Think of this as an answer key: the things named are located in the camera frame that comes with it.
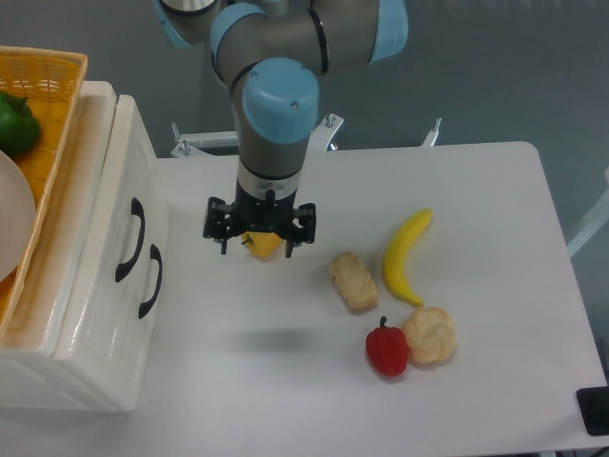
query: wicker basket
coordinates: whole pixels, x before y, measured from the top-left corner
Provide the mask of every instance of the wicker basket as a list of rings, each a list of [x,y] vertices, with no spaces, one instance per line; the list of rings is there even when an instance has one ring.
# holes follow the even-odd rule
[[[0,282],[0,338],[23,291],[87,63],[85,55],[73,52],[0,46],[0,90],[28,97],[28,105],[42,129],[38,144],[15,158],[31,187],[36,218],[21,262]]]

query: bread roll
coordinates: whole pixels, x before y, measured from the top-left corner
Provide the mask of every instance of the bread roll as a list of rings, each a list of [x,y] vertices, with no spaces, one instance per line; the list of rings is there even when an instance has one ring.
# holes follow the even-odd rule
[[[426,365],[447,360],[455,350],[457,337],[452,317],[441,308],[417,308],[402,325],[408,358]]]

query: green bell pepper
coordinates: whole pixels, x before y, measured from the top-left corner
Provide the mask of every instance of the green bell pepper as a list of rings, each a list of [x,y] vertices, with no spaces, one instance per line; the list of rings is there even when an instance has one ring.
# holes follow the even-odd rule
[[[27,101],[0,90],[0,150],[9,156],[30,149],[40,138],[40,124]]]

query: blue joint cap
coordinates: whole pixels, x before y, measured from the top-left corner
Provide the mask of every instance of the blue joint cap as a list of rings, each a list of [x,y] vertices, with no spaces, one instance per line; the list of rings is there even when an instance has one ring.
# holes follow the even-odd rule
[[[403,0],[379,0],[377,40],[370,63],[400,52],[408,39],[408,14]]]
[[[234,5],[224,8],[220,11],[218,16],[216,16],[216,19],[214,19],[213,24],[211,25],[211,30],[209,31],[209,44],[211,45],[211,51],[213,52],[214,59],[216,59],[216,63],[218,63],[217,56],[220,42],[228,32],[228,29],[237,21],[250,14],[263,14],[266,16],[263,9],[249,3],[235,3]]]
[[[186,48],[190,46],[190,43],[186,41],[180,33],[173,27],[171,21],[167,19],[167,15],[165,14],[165,10],[161,6],[161,0],[152,0],[152,6],[154,7],[154,11],[156,12],[157,17],[159,18],[159,22],[161,23],[161,27],[163,27],[163,31],[165,32],[165,36],[167,40],[174,48]]]
[[[304,140],[317,124],[320,87],[300,62],[273,57],[247,76],[243,106],[249,124],[263,138],[282,145]]]

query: bread slice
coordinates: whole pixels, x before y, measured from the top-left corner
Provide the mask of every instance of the bread slice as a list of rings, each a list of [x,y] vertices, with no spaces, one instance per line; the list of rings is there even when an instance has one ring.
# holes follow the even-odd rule
[[[330,277],[351,312],[362,313],[377,306],[377,287],[365,265],[353,252],[344,252],[332,260]]]

